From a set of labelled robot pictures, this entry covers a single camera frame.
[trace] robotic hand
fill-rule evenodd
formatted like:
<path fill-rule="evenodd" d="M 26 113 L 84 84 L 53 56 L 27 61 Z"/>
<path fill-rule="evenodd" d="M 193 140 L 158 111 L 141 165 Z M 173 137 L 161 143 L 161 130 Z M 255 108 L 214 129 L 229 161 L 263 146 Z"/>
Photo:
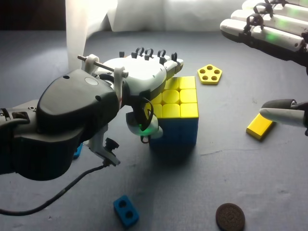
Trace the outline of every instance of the robotic hand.
<path fill-rule="evenodd" d="M 64 174 L 78 146 L 87 146 L 104 160 L 118 165 L 113 149 L 118 144 L 103 135 L 108 123 L 124 106 L 132 107 L 126 121 L 139 136 L 161 136 L 163 131 L 145 104 L 165 87 L 166 81 L 183 67 L 183 60 L 165 56 L 132 53 L 100 63 L 95 55 L 78 56 L 85 70 L 75 70 L 53 81 L 40 100 L 14 108 L 0 109 L 0 174 L 16 172 L 32 180 L 51 180 Z"/>
<path fill-rule="evenodd" d="M 306 67 L 308 74 L 308 2 L 246 0 L 220 24 L 222 34 L 282 60 Z M 272 121 L 308 127 L 308 102 L 293 99 L 265 103 L 260 114 Z"/>

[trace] gray table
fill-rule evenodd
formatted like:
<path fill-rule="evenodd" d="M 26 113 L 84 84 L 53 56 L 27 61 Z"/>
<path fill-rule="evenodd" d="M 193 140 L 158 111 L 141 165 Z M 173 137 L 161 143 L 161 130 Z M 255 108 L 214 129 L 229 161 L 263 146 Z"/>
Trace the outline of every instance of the gray table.
<path fill-rule="evenodd" d="M 184 161 L 165 161 L 126 127 L 123 108 L 106 134 L 116 140 L 121 164 L 86 176 L 65 196 L 27 217 L 0 216 L 2 231 L 120 231 L 113 201 L 128 195 L 140 213 L 133 231 L 217 231 L 222 203 L 239 205 L 247 231 L 303 231 L 308 225 L 308 153 L 304 129 L 277 125 L 263 142 L 246 127 L 271 99 L 307 100 L 305 68 L 270 57 L 220 33 L 94 34 L 85 55 L 101 60 L 130 54 L 138 46 L 177 52 L 181 76 L 196 75 L 206 64 L 222 69 L 217 86 L 197 79 L 199 131 Z M 12 107 L 39 98 L 67 71 L 64 32 L 0 32 L 0 105 Z M 101 164 L 83 149 L 60 178 L 37 182 L 17 174 L 0 176 L 0 207 L 36 207 L 81 172 Z"/>

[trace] gray circular button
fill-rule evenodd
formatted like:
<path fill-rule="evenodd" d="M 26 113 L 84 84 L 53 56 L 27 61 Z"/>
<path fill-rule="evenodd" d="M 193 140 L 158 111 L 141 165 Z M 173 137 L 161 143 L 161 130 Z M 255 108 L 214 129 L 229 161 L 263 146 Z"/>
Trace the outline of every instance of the gray circular button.
<path fill-rule="evenodd" d="M 85 81 L 91 85 L 98 85 L 98 82 L 95 79 L 92 79 L 90 77 L 86 77 Z"/>

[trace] white curtain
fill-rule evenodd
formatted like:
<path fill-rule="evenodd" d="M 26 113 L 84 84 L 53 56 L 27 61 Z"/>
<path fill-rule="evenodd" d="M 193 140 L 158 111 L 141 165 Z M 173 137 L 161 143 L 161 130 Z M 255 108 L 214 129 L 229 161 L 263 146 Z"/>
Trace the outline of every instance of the white curtain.
<path fill-rule="evenodd" d="M 108 15 L 113 31 L 218 31 L 220 23 L 244 0 L 66 0 L 66 34 L 70 70 L 93 32 Z"/>

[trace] yellow cube face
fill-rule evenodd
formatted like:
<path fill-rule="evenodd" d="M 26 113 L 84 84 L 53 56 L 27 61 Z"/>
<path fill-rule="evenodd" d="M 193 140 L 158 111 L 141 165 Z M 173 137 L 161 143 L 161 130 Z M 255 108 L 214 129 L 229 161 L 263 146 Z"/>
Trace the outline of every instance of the yellow cube face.
<path fill-rule="evenodd" d="M 179 103 L 180 102 L 180 94 L 177 90 L 166 90 L 162 94 L 162 102 L 163 104 L 167 103 Z"/>
<path fill-rule="evenodd" d="M 270 121 L 264 118 L 261 114 L 258 114 L 247 127 L 246 132 L 257 140 L 261 140 L 270 129 L 272 124 L 273 121 Z"/>
<path fill-rule="evenodd" d="M 196 80 L 194 76 L 180 77 L 179 88 L 181 89 L 196 89 Z"/>
<path fill-rule="evenodd" d="M 198 104 L 197 103 L 182 103 L 181 118 L 198 118 Z"/>
<path fill-rule="evenodd" d="M 198 118 L 197 91 L 194 76 L 172 77 L 163 93 L 151 101 L 154 114 L 164 118 Z"/>
<path fill-rule="evenodd" d="M 163 118 L 180 118 L 180 105 L 169 103 L 163 105 Z"/>
<path fill-rule="evenodd" d="M 179 78 L 172 77 L 166 81 L 165 90 L 178 90 L 179 89 Z"/>
<path fill-rule="evenodd" d="M 197 103 L 196 89 L 183 89 L 180 91 L 180 103 Z"/>
<path fill-rule="evenodd" d="M 222 70 L 211 64 L 206 65 L 198 70 L 198 75 L 202 84 L 218 84 L 221 74 Z"/>

